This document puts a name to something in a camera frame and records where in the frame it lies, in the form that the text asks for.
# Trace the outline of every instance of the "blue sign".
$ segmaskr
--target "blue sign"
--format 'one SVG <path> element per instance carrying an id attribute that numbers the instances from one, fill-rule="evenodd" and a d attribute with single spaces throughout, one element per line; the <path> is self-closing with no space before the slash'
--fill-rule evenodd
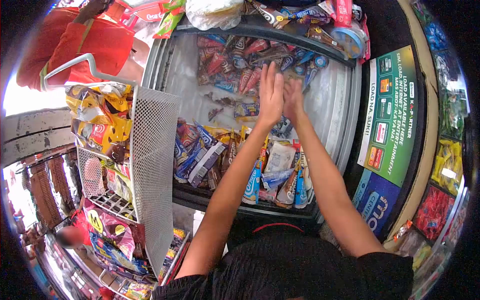
<path id="1" fill-rule="evenodd" d="M 364 169 L 352 202 L 375 236 L 380 234 L 400 193 L 400 188 L 385 178 Z"/>

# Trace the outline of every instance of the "red shirt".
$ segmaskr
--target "red shirt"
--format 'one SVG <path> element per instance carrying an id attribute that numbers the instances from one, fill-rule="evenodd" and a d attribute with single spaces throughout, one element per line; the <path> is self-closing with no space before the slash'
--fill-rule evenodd
<path id="1" fill-rule="evenodd" d="M 99 72 L 114 76 L 120 72 L 132 50 L 133 32 L 119 24 L 94 18 L 82 43 L 87 26 L 72 23 L 77 15 L 77 8 L 56 8 L 45 17 L 17 72 L 19 86 L 41 90 L 40 71 L 47 63 L 48 73 L 85 53 L 93 54 Z M 88 62 L 83 61 L 50 77 L 48 83 L 65 84 L 67 81 L 87 84 L 102 80 L 93 77 Z"/>
<path id="2" fill-rule="evenodd" d="M 72 215 L 72 225 L 80 228 L 82 232 L 84 233 L 84 244 L 88 246 L 92 246 L 92 242 L 90 241 L 90 234 L 89 232 L 93 232 L 93 227 L 90 225 L 90 223 L 87 221 L 87 218 L 85 216 L 85 213 L 80 210 L 77 210 L 76 212 L 73 213 Z"/>

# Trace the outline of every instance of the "blue lid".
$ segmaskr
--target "blue lid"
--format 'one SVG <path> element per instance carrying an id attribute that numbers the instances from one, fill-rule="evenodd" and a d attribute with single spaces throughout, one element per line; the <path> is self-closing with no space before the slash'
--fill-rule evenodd
<path id="1" fill-rule="evenodd" d="M 332 30 L 331 36 L 343 46 L 350 57 L 355 59 L 363 54 L 364 45 L 361 42 L 361 37 L 355 31 L 348 28 L 336 27 Z"/>

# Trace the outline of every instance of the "person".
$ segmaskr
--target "person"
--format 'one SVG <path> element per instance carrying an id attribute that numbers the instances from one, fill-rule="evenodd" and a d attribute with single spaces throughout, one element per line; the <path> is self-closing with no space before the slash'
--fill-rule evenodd
<path id="1" fill-rule="evenodd" d="M 55 240 L 57 243 L 65 249 L 74 249 L 80 246 L 86 245 L 89 249 L 92 247 L 90 241 L 90 233 L 93 232 L 93 227 L 88 223 L 85 213 L 83 212 L 85 198 L 80 200 L 80 207 L 73 213 L 72 225 L 64 226 L 55 234 Z"/>
<path id="2" fill-rule="evenodd" d="M 97 71 L 140 83 L 149 47 L 119 24 L 99 19 L 113 1 L 91 0 L 82 9 L 55 8 L 44 19 L 30 43 L 17 72 L 17 84 L 45 90 L 43 78 L 57 67 L 92 53 Z M 48 79 L 48 84 L 67 81 L 95 83 L 87 61 L 67 68 Z"/>
<path id="3" fill-rule="evenodd" d="M 302 144 L 317 204 L 341 248 L 295 226 L 268 226 L 222 258 L 230 227 L 265 137 L 282 115 Z M 303 109 L 302 82 L 263 65 L 257 123 L 213 193 L 175 280 L 154 299 L 407 299 L 413 259 L 389 253 L 348 197 Z"/>

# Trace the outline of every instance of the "yellow package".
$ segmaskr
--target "yellow package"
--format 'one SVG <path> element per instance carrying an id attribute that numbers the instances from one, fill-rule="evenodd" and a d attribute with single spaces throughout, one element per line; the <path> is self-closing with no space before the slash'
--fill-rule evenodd
<path id="1" fill-rule="evenodd" d="M 100 92 L 77 84 L 66 88 L 65 93 L 67 106 L 75 119 L 94 124 L 113 124 L 112 116 L 105 109 L 105 100 Z"/>
<path id="2" fill-rule="evenodd" d="M 117 163 L 125 159 L 125 141 L 130 135 L 132 120 L 115 118 L 115 125 L 92 124 L 72 119 L 72 132 L 81 146 L 103 153 Z"/>

